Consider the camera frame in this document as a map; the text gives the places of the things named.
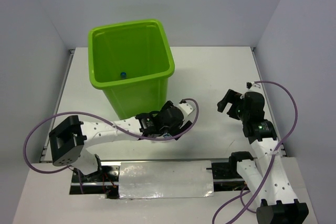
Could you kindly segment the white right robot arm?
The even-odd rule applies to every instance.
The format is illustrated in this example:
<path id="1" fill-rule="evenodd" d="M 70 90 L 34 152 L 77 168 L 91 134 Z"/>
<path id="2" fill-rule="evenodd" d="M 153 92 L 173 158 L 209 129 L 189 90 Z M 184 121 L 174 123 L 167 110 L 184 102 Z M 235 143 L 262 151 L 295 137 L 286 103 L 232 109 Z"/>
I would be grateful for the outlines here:
<path id="1" fill-rule="evenodd" d="M 227 115 L 242 122 L 244 136 L 254 151 L 232 153 L 228 171 L 247 184 L 257 205 L 258 223 L 303 223 L 309 209 L 299 201 L 282 164 L 274 125 L 265 119 L 264 96 L 229 89 L 217 104 L 218 112 L 223 112 L 228 104 L 231 106 Z"/>

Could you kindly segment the green label clear bottle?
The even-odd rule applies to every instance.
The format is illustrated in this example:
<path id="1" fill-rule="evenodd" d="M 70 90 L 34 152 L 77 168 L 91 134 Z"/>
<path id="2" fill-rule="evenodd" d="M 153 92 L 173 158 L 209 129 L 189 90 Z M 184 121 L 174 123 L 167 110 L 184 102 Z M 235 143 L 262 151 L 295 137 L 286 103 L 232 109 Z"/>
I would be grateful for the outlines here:
<path id="1" fill-rule="evenodd" d="M 170 141 L 170 140 L 175 140 L 175 138 L 173 136 L 171 136 L 170 134 L 166 133 L 163 134 L 162 136 L 156 138 L 157 141 Z"/>

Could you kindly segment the blue label bottle blue cap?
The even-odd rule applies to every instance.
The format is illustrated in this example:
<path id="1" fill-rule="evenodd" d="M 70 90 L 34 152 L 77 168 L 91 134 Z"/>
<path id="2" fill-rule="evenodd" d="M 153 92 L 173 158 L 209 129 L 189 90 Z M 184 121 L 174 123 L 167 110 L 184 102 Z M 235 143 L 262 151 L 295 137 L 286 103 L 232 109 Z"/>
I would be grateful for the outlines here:
<path id="1" fill-rule="evenodd" d="M 127 74 L 125 72 L 121 72 L 120 73 L 120 77 L 121 77 L 121 79 L 126 79 L 127 78 Z"/>

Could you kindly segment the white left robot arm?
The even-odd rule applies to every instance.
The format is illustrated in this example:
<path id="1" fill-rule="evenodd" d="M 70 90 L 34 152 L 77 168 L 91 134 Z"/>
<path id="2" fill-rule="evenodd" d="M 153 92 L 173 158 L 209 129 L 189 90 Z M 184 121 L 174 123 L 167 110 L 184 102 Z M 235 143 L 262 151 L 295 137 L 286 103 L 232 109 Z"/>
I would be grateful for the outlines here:
<path id="1" fill-rule="evenodd" d="M 177 105 L 167 101 L 159 111 L 115 122 L 86 122 L 77 115 L 68 116 L 49 133 L 52 164 L 72 166 L 90 181 L 98 181 L 103 174 L 101 160 L 89 147 L 117 141 L 177 140 L 191 127 L 189 117 L 194 111 L 186 101 Z"/>

